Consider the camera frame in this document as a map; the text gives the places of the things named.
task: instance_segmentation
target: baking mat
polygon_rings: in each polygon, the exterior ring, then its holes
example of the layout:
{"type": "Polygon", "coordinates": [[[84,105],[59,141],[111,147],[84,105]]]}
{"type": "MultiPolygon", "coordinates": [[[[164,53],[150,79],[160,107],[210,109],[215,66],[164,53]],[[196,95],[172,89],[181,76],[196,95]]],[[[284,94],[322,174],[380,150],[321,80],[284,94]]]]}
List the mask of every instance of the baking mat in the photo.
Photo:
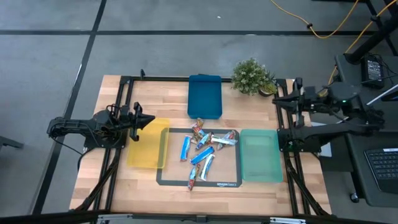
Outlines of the baking mat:
{"type": "MultiPolygon", "coordinates": [[[[230,129],[204,129],[205,133],[213,132],[223,137],[230,129]]],[[[159,185],[187,186],[189,173],[192,165],[189,163],[194,155],[202,152],[208,146],[199,151],[195,150],[196,144],[191,143],[188,153],[188,160],[180,162],[181,147],[185,135],[192,135],[190,128],[170,128],[167,143],[166,162],[163,169],[157,169],[156,181],[159,185]]],[[[235,139],[239,140],[239,133],[236,131],[235,139]]],[[[210,144],[216,149],[217,144],[210,144]]],[[[207,181],[197,178],[195,186],[198,187],[239,187],[242,184],[241,176],[241,155],[239,142],[235,146],[225,146],[220,151],[215,151],[216,156],[207,175],[207,181]]],[[[200,162],[201,169],[205,160],[200,162]]]]}

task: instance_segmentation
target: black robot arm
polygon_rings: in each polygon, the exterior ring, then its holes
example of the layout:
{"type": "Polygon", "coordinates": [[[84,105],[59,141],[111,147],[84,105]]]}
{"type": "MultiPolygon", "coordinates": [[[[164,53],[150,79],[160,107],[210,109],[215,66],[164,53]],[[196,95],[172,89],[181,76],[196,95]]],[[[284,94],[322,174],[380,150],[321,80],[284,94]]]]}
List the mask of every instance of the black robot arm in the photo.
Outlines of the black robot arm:
{"type": "Polygon", "coordinates": [[[125,144],[120,141],[124,131],[129,129],[130,138],[138,141],[137,129],[143,129],[155,119],[155,116],[142,114],[142,107],[138,102],[134,103],[134,112],[130,112],[126,105],[121,108],[109,105],[91,119],[55,118],[51,120],[47,134],[51,138],[71,133],[81,134],[86,137],[85,147],[88,148],[117,147],[118,144],[125,144]]]}
{"type": "Polygon", "coordinates": [[[327,94],[319,95],[314,86],[303,88],[302,79],[296,78],[291,94],[272,100],[273,104],[296,115],[293,127],[278,130],[281,151],[319,152],[320,146],[344,133],[367,136],[382,128],[382,112],[362,104],[358,87],[338,82],[325,88],[327,94]],[[353,119],[337,124],[304,126],[303,111],[338,117],[339,110],[353,119]]]}

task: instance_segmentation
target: desk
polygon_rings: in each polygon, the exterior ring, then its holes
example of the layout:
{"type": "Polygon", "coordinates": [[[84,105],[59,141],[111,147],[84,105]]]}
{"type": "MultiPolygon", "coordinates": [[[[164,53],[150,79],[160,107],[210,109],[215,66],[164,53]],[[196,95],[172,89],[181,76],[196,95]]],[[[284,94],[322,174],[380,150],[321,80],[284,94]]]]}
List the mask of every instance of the desk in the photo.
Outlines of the desk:
{"type": "MultiPolygon", "coordinates": [[[[114,103],[120,76],[105,75],[95,112],[114,103]]],[[[291,91],[292,81],[288,80],[291,91]]],[[[188,128],[195,120],[187,114],[188,82],[135,81],[132,104],[138,101],[145,114],[168,118],[171,128],[188,128]]],[[[277,115],[272,97],[247,96],[222,83],[223,115],[218,120],[205,120],[204,129],[277,129],[277,115]]],[[[127,148],[122,151],[118,168],[112,212],[211,214],[211,215],[283,215],[291,216],[289,190],[281,156],[284,181],[277,184],[245,182],[240,187],[194,187],[159,185],[156,169],[128,167],[127,148]]],[[[94,149],[81,161],[70,208],[79,206],[100,176],[104,149],[94,149]]],[[[319,161],[309,153],[301,153],[305,183],[327,212],[329,200],[319,161]]],[[[100,208],[104,208],[108,186],[104,187],[100,208]]],[[[295,188],[298,208],[303,212],[300,191],[295,188]]]]}
{"type": "MultiPolygon", "coordinates": [[[[388,64],[392,71],[398,71],[398,57],[383,57],[383,60],[388,64]]],[[[340,77],[344,82],[351,84],[358,84],[361,82],[361,65],[352,65],[345,60],[344,55],[336,57],[336,64],[340,77]]],[[[398,77],[392,78],[394,83],[398,82],[398,77]]],[[[363,103],[371,101],[373,98],[380,95],[383,90],[390,88],[391,83],[385,79],[385,87],[380,90],[371,90],[369,88],[361,89],[361,99],[363,103]]],[[[382,102],[376,101],[372,104],[375,109],[384,111],[384,119],[386,120],[386,129],[398,129],[398,102],[382,102]]],[[[397,136],[389,133],[379,133],[371,137],[354,136],[352,134],[345,135],[346,143],[351,161],[354,167],[354,178],[358,177],[359,185],[356,190],[359,191],[359,196],[363,196],[370,206],[377,207],[398,207],[398,195],[381,192],[376,181],[373,178],[371,169],[366,161],[364,151],[368,149],[378,149],[387,147],[398,147],[397,136]]]]}

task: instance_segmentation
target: keyboard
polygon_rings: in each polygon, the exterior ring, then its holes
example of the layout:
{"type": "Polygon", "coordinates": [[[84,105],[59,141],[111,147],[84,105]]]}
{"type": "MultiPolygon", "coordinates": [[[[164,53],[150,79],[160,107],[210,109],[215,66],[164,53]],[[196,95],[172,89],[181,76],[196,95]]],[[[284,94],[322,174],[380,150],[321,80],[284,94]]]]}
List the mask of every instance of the keyboard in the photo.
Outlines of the keyboard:
{"type": "Polygon", "coordinates": [[[398,149],[367,150],[365,156],[379,189],[398,194],[398,149]]]}

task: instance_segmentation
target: cable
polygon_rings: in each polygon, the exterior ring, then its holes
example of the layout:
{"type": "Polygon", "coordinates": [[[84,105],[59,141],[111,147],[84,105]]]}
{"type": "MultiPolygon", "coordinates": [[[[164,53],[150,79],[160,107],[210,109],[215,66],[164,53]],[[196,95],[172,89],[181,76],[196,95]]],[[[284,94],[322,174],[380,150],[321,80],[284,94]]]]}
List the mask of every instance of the cable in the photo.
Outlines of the cable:
{"type": "MultiPolygon", "coordinates": [[[[57,124],[63,124],[63,122],[58,122],[58,123],[53,124],[53,126],[51,126],[51,128],[50,128],[51,129],[50,133],[52,133],[52,131],[54,129],[54,126],[57,125],[57,124]]],[[[94,140],[95,144],[97,144],[98,147],[100,146],[100,144],[98,143],[98,141],[94,137],[94,131],[87,124],[85,124],[85,123],[71,123],[71,124],[77,124],[77,125],[82,124],[82,125],[86,126],[88,128],[88,130],[90,131],[91,137],[93,137],[93,140],[94,140]]]]}
{"type": "MultiPolygon", "coordinates": [[[[383,79],[386,79],[386,78],[392,78],[392,77],[397,77],[398,75],[390,75],[390,76],[387,76],[387,77],[382,77],[382,78],[378,78],[377,80],[383,80],[383,79]]],[[[373,82],[374,80],[366,80],[366,81],[363,81],[363,82],[361,82],[360,84],[363,84],[363,83],[368,83],[368,82],[373,82]]]]}
{"type": "Polygon", "coordinates": [[[74,148],[72,148],[72,147],[70,147],[70,146],[68,146],[68,145],[66,145],[66,144],[64,144],[64,143],[62,143],[62,142],[56,140],[56,139],[53,138],[53,137],[51,137],[51,138],[52,138],[56,143],[61,144],[61,145],[65,146],[65,147],[67,147],[67,148],[69,148],[69,149],[75,151],[76,153],[80,154],[80,156],[83,155],[82,153],[78,152],[76,149],[74,149],[74,148]]]}
{"type": "MultiPolygon", "coordinates": [[[[329,78],[329,81],[328,81],[328,86],[331,85],[334,82],[332,79],[333,79],[333,76],[334,76],[336,70],[337,70],[337,66],[335,66],[335,69],[333,69],[333,71],[331,72],[331,75],[330,75],[330,78],[329,78]]],[[[325,91],[323,93],[320,93],[319,95],[320,96],[325,96],[328,93],[328,89],[327,88],[323,88],[322,90],[325,90],[325,91]]]]}
{"type": "Polygon", "coordinates": [[[370,125],[370,124],[354,124],[354,123],[352,123],[352,122],[349,122],[349,121],[347,121],[346,119],[344,119],[343,117],[341,117],[340,115],[338,115],[336,112],[334,112],[331,108],[329,108],[329,110],[330,110],[330,113],[334,116],[334,117],[336,117],[337,119],[339,119],[340,121],[342,121],[342,122],[344,122],[344,123],[347,123],[347,124],[350,124],[350,125],[353,125],[353,126],[359,126],[359,127],[370,127],[370,126],[372,126],[372,125],[370,125]]]}
{"type": "Polygon", "coordinates": [[[319,36],[319,35],[315,32],[315,30],[312,28],[312,24],[311,24],[311,23],[307,22],[305,19],[303,19],[302,17],[300,17],[300,16],[298,16],[298,15],[295,15],[295,14],[293,14],[293,13],[291,13],[291,12],[286,11],[285,9],[282,9],[282,7],[280,7],[278,4],[276,4],[276,2],[275,2],[274,0],[270,0],[270,1],[271,1],[278,9],[280,9],[281,11],[284,11],[286,14],[291,15],[291,16],[294,16],[294,17],[296,17],[297,19],[300,19],[301,21],[303,21],[303,22],[307,25],[307,27],[308,27],[309,29],[311,29],[311,31],[313,32],[313,34],[314,34],[316,37],[318,37],[319,39],[327,39],[327,38],[333,36],[333,35],[340,29],[340,27],[346,22],[346,20],[349,18],[349,16],[351,15],[351,13],[354,11],[355,6],[356,6],[357,3],[359,2],[359,0],[356,0],[356,1],[355,1],[353,7],[349,10],[347,16],[343,19],[343,21],[342,21],[342,22],[340,23],[340,25],[335,29],[335,31],[333,31],[331,34],[329,34],[329,35],[327,35],[327,36],[319,36]]]}
{"type": "Polygon", "coordinates": [[[80,157],[79,157],[79,160],[77,160],[77,171],[79,171],[79,169],[80,169],[80,162],[81,162],[81,159],[87,154],[87,153],[89,153],[89,152],[91,152],[93,149],[87,149],[87,151],[85,152],[85,153],[83,153],[80,157]]]}
{"type": "MultiPolygon", "coordinates": [[[[395,2],[397,2],[397,0],[393,0],[392,2],[390,2],[388,5],[386,5],[383,9],[381,9],[381,11],[376,15],[376,17],[379,17],[385,10],[388,9],[388,7],[390,7],[391,5],[393,5],[395,2]]],[[[358,35],[358,37],[354,40],[354,42],[347,48],[347,50],[344,52],[345,54],[348,53],[349,50],[351,50],[351,48],[353,48],[353,46],[358,42],[358,40],[362,37],[362,35],[365,33],[365,31],[372,25],[373,21],[371,21],[363,30],[362,32],[358,35]]],[[[333,72],[330,75],[329,78],[329,82],[328,84],[331,82],[331,80],[333,79],[333,76],[335,74],[335,71],[337,69],[337,66],[335,66],[335,68],[333,69],[333,72]]]]}

